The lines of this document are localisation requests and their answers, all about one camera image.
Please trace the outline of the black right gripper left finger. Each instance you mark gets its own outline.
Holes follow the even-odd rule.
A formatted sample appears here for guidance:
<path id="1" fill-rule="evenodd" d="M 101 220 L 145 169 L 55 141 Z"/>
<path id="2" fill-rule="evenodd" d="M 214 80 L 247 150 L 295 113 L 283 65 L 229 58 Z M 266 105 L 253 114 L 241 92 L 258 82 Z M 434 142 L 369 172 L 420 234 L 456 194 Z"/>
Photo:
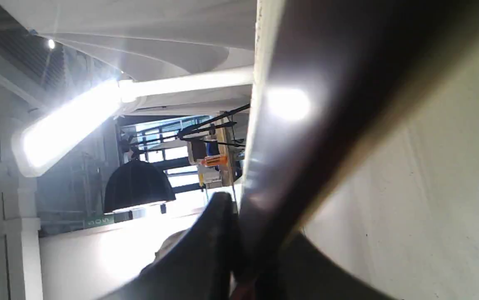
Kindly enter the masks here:
<path id="1" fill-rule="evenodd" d="M 234 202 L 217 192 L 198 220 L 159 260 L 104 300 L 227 300 Z"/>

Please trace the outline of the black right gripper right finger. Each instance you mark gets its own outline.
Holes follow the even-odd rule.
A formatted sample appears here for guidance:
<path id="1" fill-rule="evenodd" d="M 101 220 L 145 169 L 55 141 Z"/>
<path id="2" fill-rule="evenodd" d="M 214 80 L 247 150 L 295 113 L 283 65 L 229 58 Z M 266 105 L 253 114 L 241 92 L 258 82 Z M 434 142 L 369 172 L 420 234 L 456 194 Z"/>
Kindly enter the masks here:
<path id="1" fill-rule="evenodd" d="M 352 276 L 304 234 L 294 237 L 256 281 L 257 300 L 392 300 Z"/>

